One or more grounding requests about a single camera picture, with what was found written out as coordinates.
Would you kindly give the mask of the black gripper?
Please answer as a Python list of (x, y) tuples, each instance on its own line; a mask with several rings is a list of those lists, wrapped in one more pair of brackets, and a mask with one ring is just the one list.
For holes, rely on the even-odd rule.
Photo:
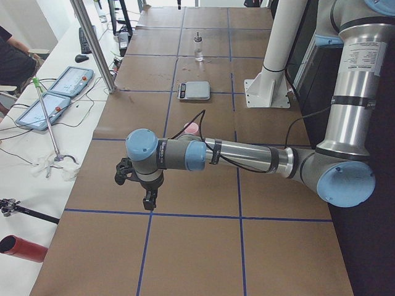
[(164, 173), (163, 171), (155, 171), (151, 174), (144, 175), (137, 172), (136, 175), (140, 184), (146, 190), (146, 195), (143, 198), (144, 209), (154, 211), (156, 208), (158, 189), (164, 182)]

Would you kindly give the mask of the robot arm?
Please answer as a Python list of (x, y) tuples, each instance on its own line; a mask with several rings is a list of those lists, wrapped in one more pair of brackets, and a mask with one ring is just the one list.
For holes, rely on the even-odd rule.
[(315, 38), (318, 46), (343, 49), (325, 137), (315, 149), (277, 149), (184, 132), (160, 139), (149, 129), (137, 129), (125, 141), (127, 156), (116, 167), (116, 183), (140, 183), (146, 191), (143, 205), (153, 210), (166, 169), (201, 171), (206, 163), (224, 164), (279, 173), (337, 207), (367, 200), (375, 176), (365, 139), (386, 49), (394, 38), (394, 2), (319, 1)]

